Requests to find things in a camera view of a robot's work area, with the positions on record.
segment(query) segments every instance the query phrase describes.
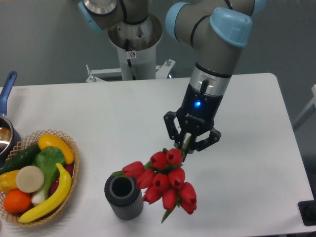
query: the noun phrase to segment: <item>red tulip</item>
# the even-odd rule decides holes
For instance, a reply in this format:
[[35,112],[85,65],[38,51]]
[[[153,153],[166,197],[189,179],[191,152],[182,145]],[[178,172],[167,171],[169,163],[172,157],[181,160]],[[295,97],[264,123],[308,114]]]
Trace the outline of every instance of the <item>red tulip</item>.
[[179,188],[183,185],[186,178],[186,174],[182,168],[175,168],[168,174],[169,182],[175,188]]
[[174,188],[170,188],[162,194],[163,208],[171,211],[176,205],[177,192]]
[[144,166],[142,162],[135,161],[125,166],[122,171],[125,176],[137,179],[144,172]]
[[143,196],[143,201],[147,201],[149,202],[149,204],[153,204],[155,201],[158,201],[161,196],[162,192],[151,186],[146,190],[145,195]]
[[196,203],[187,203],[183,200],[181,200],[181,206],[189,215],[191,215],[197,209]]
[[169,188],[169,178],[166,174],[156,174],[156,176],[153,179],[153,186],[158,191],[165,191]]
[[173,165],[181,165],[183,161],[182,152],[179,149],[172,148],[167,152],[167,161]]
[[153,154],[153,156],[150,158],[150,162],[152,164],[152,167],[157,169],[164,169],[168,164],[166,154],[163,152],[157,152]]
[[153,184],[155,172],[152,169],[146,169],[136,180],[136,188],[145,189]]
[[192,184],[185,182],[181,188],[179,188],[179,196],[182,201],[194,204],[197,202],[197,194],[192,186]]

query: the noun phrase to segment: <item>blue pot handle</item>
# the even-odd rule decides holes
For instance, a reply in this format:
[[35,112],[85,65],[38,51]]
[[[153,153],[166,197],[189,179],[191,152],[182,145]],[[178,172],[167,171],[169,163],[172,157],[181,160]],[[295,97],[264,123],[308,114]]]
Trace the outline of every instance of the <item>blue pot handle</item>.
[[6,104],[17,76],[17,72],[10,72],[8,78],[5,81],[5,84],[0,94],[0,115],[6,115]]

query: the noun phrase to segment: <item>cucumber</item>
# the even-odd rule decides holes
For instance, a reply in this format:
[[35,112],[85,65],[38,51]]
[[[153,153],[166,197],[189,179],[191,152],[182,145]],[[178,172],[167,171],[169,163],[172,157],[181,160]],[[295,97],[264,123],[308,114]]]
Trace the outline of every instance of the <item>cucumber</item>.
[[11,159],[9,159],[6,163],[4,163],[4,165],[0,168],[0,175],[9,171],[21,169],[28,165],[32,165],[35,155],[39,152],[40,147],[38,143],[25,148],[24,150],[13,156]]

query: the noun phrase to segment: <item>light blue joint cap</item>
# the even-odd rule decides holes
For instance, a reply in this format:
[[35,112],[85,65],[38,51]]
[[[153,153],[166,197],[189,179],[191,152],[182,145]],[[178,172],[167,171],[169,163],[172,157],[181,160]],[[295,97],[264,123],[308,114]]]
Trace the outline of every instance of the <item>light blue joint cap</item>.
[[181,10],[181,8],[188,4],[187,2],[178,2],[176,4],[174,4],[168,11],[167,15],[166,15],[166,21],[165,21],[165,27],[167,29],[167,32],[174,37],[176,40],[176,33],[175,33],[175,27],[176,27],[176,20],[177,20],[177,16],[179,11]]
[[93,32],[99,33],[102,32],[102,29],[97,25],[97,23],[92,19],[92,17],[90,16],[89,12],[87,11],[87,9],[85,9],[84,5],[82,4],[82,2],[78,3],[78,8],[79,11],[81,13],[81,15],[83,16],[84,21],[87,23],[87,25],[89,26],[90,30],[92,30]]
[[249,16],[227,8],[218,7],[210,17],[213,30],[227,43],[245,47],[248,43],[252,20]]
[[261,11],[263,8],[265,8],[266,4],[267,0],[255,0],[255,6],[251,15],[254,15],[257,12]]

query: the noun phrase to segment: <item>tulip bouquet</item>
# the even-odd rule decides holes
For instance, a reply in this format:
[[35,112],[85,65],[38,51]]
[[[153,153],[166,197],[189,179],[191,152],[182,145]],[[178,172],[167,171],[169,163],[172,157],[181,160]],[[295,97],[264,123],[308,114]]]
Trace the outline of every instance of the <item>tulip bouquet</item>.
[[136,179],[136,188],[147,189],[143,201],[149,204],[162,198],[166,212],[161,223],[175,207],[182,207],[191,215],[197,208],[197,195],[192,184],[184,182],[185,172],[181,168],[184,155],[179,149],[168,151],[164,148],[162,152],[155,153],[145,165],[136,161],[112,175]]

